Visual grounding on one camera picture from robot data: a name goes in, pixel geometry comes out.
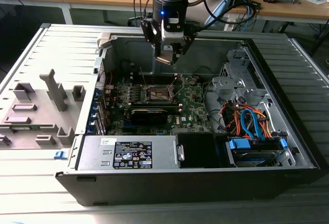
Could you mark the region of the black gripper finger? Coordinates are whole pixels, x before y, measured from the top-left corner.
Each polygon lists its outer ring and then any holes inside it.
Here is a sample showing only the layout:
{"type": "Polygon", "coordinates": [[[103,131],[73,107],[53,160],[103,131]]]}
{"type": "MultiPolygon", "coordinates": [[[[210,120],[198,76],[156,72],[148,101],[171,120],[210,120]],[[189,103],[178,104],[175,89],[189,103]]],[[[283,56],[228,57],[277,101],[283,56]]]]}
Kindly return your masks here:
{"type": "Polygon", "coordinates": [[[178,58],[181,55],[185,55],[190,48],[191,44],[193,43],[194,39],[196,38],[198,33],[198,27],[195,25],[185,25],[184,34],[183,34],[183,41],[184,45],[180,42],[171,43],[173,54],[172,54],[172,64],[175,64],[178,61],[178,58]]]}
{"type": "Polygon", "coordinates": [[[160,56],[161,53],[161,25],[155,20],[151,22],[148,20],[141,21],[141,28],[144,38],[154,48],[154,56],[160,56]]]}

